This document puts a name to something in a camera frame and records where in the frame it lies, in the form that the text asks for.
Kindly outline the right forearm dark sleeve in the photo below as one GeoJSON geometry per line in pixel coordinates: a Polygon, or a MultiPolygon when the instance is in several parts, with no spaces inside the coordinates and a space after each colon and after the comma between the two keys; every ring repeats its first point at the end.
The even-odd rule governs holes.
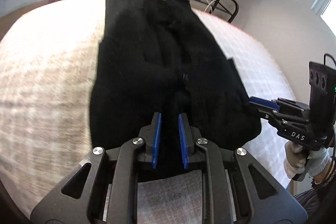
{"type": "Polygon", "coordinates": [[[332,182],[335,182],[335,168],[324,182],[317,184],[315,179],[313,179],[309,190],[294,196],[298,203],[306,210],[309,218],[318,210],[327,194],[335,193],[335,191],[331,190],[332,182]]]}

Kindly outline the right gloved hand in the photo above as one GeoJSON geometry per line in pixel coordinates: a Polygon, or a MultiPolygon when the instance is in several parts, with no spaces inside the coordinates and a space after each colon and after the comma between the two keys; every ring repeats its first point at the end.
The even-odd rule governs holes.
{"type": "Polygon", "coordinates": [[[294,178],[295,175],[307,171],[314,182],[320,184],[329,176],[330,168],[333,167],[329,151],[325,147],[318,151],[310,151],[309,155],[305,156],[301,145],[288,141],[285,144],[285,153],[284,170],[288,178],[294,178]]]}

